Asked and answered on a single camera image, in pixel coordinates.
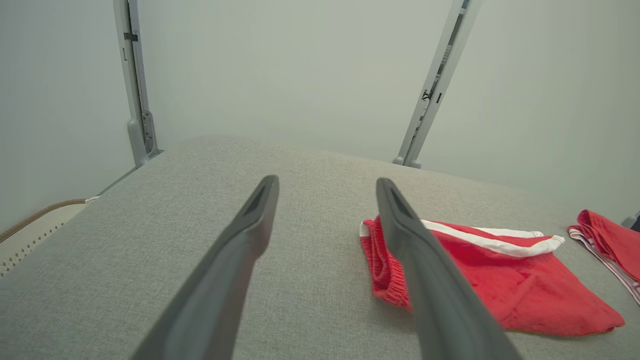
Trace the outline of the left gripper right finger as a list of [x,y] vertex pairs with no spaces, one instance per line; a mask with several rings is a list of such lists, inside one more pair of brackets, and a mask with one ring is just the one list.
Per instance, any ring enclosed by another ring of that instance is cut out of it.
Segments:
[[424,360],[519,360],[521,354],[390,178],[375,195],[385,243],[402,264]]

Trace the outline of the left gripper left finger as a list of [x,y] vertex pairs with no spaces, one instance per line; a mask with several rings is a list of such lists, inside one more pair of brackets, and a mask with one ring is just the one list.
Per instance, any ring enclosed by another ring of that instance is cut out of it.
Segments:
[[279,178],[265,176],[154,323],[133,360],[230,360],[256,261],[269,246]]

